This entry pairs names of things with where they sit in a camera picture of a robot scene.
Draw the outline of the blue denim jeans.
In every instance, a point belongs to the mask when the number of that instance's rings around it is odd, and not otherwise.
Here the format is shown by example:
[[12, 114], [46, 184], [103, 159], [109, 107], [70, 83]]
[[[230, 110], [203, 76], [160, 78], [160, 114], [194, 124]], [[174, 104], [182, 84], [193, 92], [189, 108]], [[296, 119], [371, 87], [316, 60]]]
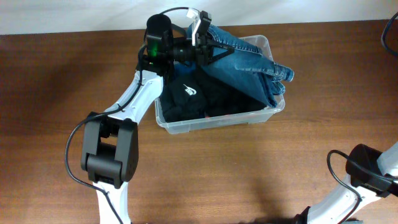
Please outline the blue denim jeans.
[[202, 66], [209, 76], [243, 92], [247, 96], [275, 108], [276, 95], [285, 93], [283, 81], [291, 82], [294, 71], [268, 59], [261, 48], [211, 25], [208, 35], [220, 44], [234, 48], [234, 53]]

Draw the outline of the black garment with red trim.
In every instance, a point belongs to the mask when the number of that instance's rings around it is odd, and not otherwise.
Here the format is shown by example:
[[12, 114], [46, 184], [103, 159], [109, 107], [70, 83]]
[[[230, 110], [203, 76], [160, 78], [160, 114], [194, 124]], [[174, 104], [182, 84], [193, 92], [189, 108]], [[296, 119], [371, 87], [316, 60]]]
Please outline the black garment with red trim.
[[229, 114], [247, 113], [264, 109], [267, 105], [247, 96], [243, 92], [209, 76], [201, 68], [197, 68], [193, 77], [202, 90], [207, 116], [223, 116]]

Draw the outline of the black Nike garment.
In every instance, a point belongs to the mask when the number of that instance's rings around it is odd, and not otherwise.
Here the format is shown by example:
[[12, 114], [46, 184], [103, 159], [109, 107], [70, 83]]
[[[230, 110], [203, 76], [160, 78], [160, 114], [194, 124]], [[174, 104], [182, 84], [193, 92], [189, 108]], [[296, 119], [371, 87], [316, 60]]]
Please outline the black Nike garment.
[[205, 117], [207, 100], [192, 75], [183, 75], [170, 82], [160, 96], [166, 122], [186, 121]]

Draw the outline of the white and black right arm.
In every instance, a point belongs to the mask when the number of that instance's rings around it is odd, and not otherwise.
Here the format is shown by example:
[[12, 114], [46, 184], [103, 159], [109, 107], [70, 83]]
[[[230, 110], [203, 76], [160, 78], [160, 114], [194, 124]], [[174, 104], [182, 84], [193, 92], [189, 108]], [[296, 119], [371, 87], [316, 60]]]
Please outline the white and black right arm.
[[[343, 179], [331, 166], [333, 154], [346, 159]], [[366, 205], [389, 195], [397, 196], [397, 144], [384, 152], [364, 144], [355, 146], [350, 154], [331, 150], [326, 163], [338, 185], [321, 202], [297, 214], [293, 223], [348, 223]]]

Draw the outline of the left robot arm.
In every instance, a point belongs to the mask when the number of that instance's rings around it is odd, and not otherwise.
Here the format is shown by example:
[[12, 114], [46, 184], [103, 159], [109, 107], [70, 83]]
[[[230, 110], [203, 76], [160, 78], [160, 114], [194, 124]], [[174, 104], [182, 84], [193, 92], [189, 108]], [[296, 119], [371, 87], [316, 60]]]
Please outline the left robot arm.
[[80, 164], [89, 187], [96, 190], [100, 223], [131, 222], [127, 193], [139, 159], [138, 125], [162, 94], [174, 64], [209, 65], [234, 52], [233, 47], [210, 39], [209, 13], [190, 8], [187, 17], [193, 21], [190, 35], [163, 12], [151, 16], [133, 81], [112, 106], [102, 113], [91, 112], [83, 121]]

